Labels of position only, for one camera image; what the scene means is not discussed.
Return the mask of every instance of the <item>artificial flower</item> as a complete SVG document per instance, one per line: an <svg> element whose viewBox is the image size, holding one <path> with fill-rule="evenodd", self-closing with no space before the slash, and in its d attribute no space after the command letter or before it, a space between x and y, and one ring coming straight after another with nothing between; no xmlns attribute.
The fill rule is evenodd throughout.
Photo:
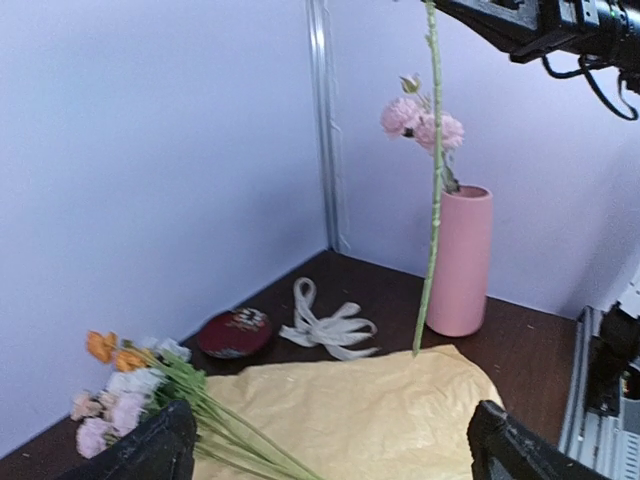
<svg viewBox="0 0 640 480"><path fill-rule="evenodd" d="M404 93L418 93L422 85L417 73L406 77L400 77L400 82Z"/></svg>
<svg viewBox="0 0 640 480"><path fill-rule="evenodd" d="M120 350L116 354L116 370L119 372L133 372L138 368L147 367L147 361L134 351Z"/></svg>
<svg viewBox="0 0 640 480"><path fill-rule="evenodd" d="M155 368L138 368L133 372L114 372L109 378L106 391L115 396L124 393L140 393L149 396L164 381L164 374Z"/></svg>
<svg viewBox="0 0 640 480"><path fill-rule="evenodd" d="M101 418L87 418L76 432L76 448L84 458L92 458L107 448L105 436L111 424Z"/></svg>
<svg viewBox="0 0 640 480"><path fill-rule="evenodd" d="M413 129L413 136L422 148L427 149L433 155L436 148L435 115L423 115L420 118L419 125ZM462 123L448 113L443 113L442 149L444 151L455 150L462 145L463 138L464 128Z"/></svg>
<svg viewBox="0 0 640 480"><path fill-rule="evenodd" d="M168 350L185 362L188 362L191 358L191 350L187 347L181 347L178 342L172 338L165 338L160 341L157 338L146 337L142 340L141 345L151 350L155 355L162 355L164 350Z"/></svg>
<svg viewBox="0 0 640 480"><path fill-rule="evenodd" d="M380 124L391 138L404 135L420 124L420 116L424 115L422 106L411 98L396 98L382 111Z"/></svg>
<svg viewBox="0 0 640 480"><path fill-rule="evenodd" d="M102 405L102 418L104 418L107 422L111 422L113 420L113 416L111 414L113 407L118 403L118 396L109 393L109 392L100 392L98 396L98 402Z"/></svg>
<svg viewBox="0 0 640 480"><path fill-rule="evenodd" d="M113 427L119 436L128 435L138 426L140 415L147 403L144 395L139 393L124 393L118 398L118 402L111 411Z"/></svg>
<svg viewBox="0 0 640 480"><path fill-rule="evenodd" d="M113 332L104 337L98 332L89 332L87 335L87 350L102 363L111 363L117 341L118 337Z"/></svg>
<svg viewBox="0 0 640 480"><path fill-rule="evenodd" d="M77 422L85 417L95 417L102 412L102 405L91 398L91 394L84 391L73 399L71 420Z"/></svg>

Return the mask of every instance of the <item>dark brown tabletop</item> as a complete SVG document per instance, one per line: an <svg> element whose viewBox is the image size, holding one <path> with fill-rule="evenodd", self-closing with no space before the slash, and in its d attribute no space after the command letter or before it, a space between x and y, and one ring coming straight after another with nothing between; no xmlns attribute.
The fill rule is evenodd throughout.
<svg viewBox="0 0 640 480"><path fill-rule="evenodd" d="M276 324L291 324L293 284L299 277L316 284L313 311L319 318L332 315L345 302L362 307L359 316L372 320L379 329L363 347L379 347L378 355L411 349L421 278L323 252L243 305L262 310ZM423 346L455 345L493 380L507 411L556 444L569 392L574 342L573 321L489 299L485 323L478 333L449 339L427 330ZM193 363L209 374L234 374L257 364L332 360L323 347L302 348L280 338L274 338L259 354L234 361L207 357L193 337L185 344L193 349ZM82 458L75 452L77 426L69 419L62 420L0 460L0 480L52 479L80 464Z"/></svg>

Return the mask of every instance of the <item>black cable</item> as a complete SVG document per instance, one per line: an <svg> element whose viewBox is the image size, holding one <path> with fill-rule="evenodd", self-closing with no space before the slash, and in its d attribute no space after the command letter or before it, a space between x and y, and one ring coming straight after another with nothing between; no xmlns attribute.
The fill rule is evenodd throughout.
<svg viewBox="0 0 640 480"><path fill-rule="evenodd" d="M542 64L544 65L544 69L547 71L549 75L559 80L566 80L567 78L574 78L583 74L581 69L573 70L571 72L556 72L551 67L551 64L549 63L549 59L547 58L546 55L542 57Z"/></svg>
<svg viewBox="0 0 640 480"><path fill-rule="evenodd" d="M572 70L570 72L556 72L551 66L551 63L549 63L549 58L546 55L542 57L542 65L544 65L544 69L547 71L547 73L550 76L552 76L553 78L557 78L559 80L566 80L568 78L575 78L575 77L579 77L580 75L584 75L584 72L582 71L581 68L577 70ZM606 65L604 63L591 63L587 65L587 68L589 70L601 70L603 68L607 68L608 66L609 65Z"/></svg>
<svg viewBox="0 0 640 480"><path fill-rule="evenodd" d="M593 78L593 75L589 71L589 67L586 63L586 59L584 55L580 55L580 57L578 58L578 64L580 65L580 69L582 70L582 73L587 79L587 82L589 82L589 86L591 87L591 90L593 90L593 93L596 94L596 96L600 99L600 101L604 103L609 110L611 110L614 114L616 114L618 117L624 120L634 121L638 119L638 111L635 108L633 108L631 105L629 105L627 101L622 97L622 78L620 76L618 76L618 93L620 95L620 100L622 100L622 103L624 103L627 106L627 108L629 108L629 110L631 111L631 115L626 115L622 113L609 101L607 97L604 96L604 93L602 93L602 90L600 90L600 87L596 83L595 78Z"/></svg>

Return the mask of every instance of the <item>pink vase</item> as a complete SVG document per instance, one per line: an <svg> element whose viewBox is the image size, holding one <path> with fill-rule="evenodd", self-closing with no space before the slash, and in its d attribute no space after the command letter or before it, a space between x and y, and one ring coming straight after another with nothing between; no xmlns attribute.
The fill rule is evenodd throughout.
<svg viewBox="0 0 640 480"><path fill-rule="evenodd" d="M427 325L447 337L478 331L484 321L493 196L484 188L461 186L442 194L438 257Z"/></svg>

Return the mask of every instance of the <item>white flower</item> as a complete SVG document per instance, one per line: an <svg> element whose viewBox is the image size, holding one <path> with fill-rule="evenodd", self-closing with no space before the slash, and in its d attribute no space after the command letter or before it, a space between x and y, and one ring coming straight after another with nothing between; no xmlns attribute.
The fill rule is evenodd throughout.
<svg viewBox="0 0 640 480"><path fill-rule="evenodd" d="M181 347L178 345L178 342L173 340L172 338L167 338L160 342L160 344L156 347L156 351L162 355L163 350L168 350L173 353L175 356L180 357L185 362L188 362L191 358L191 350L186 347Z"/></svg>
<svg viewBox="0 0 640 480"><path fill-rule="evenodd" d="M163 350L168 350L185 362L188 362L191 358L191 350L186 347L181 347L178 345L178 342L172 338L165 338L160 341L157 338L146 337L142 340L141 345L143 348L151 350L155 355L162 355Z"/></svg>
<svg viewBox="0 0 640 480"><path fill-rule="evenodd" d="M157 338L144 337L142 339L142 342L140 342L140 346L142 348L148 348L149 350L151 350L153 352L156 349L156 347L158 346L158 343L160 343L160 340L158 340Z"/></svg>
<svg viewBox="0 0 640 480"><path fill-rule="evenodd" d="M164 374L155 368L138 368L133 372L114 372L106 391L120 396L123 393L151 395L164 382Z"/></svg>

